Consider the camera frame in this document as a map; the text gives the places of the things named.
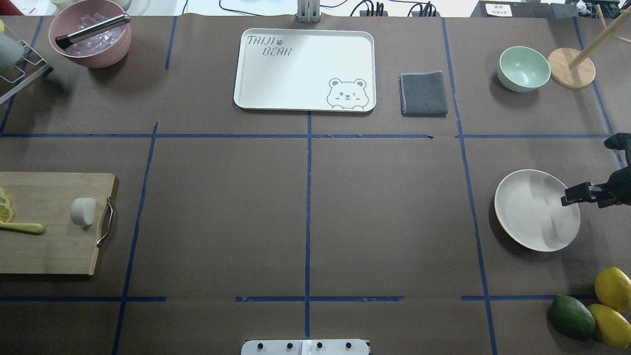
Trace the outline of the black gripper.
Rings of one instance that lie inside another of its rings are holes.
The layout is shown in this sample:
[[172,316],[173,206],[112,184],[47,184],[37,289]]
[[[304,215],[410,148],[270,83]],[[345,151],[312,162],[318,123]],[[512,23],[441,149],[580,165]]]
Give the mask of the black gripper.
[[631,205],[631,169],[622,168],[611,174],[609,180],[594,185],[592,182],[584,182],[565,190],[565,195],[561,197],[561,204],[568,206],[580,203],[595,203],[602,197],[602,192],[606,198],[599,201],[599,208],[603,209],[612,205]]

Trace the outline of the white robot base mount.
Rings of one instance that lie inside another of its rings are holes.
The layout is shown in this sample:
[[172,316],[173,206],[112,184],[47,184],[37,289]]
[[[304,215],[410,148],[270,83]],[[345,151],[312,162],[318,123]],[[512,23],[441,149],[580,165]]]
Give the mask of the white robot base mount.
[[284,339],[244,342],[242,355],[370,355],[362,339]]

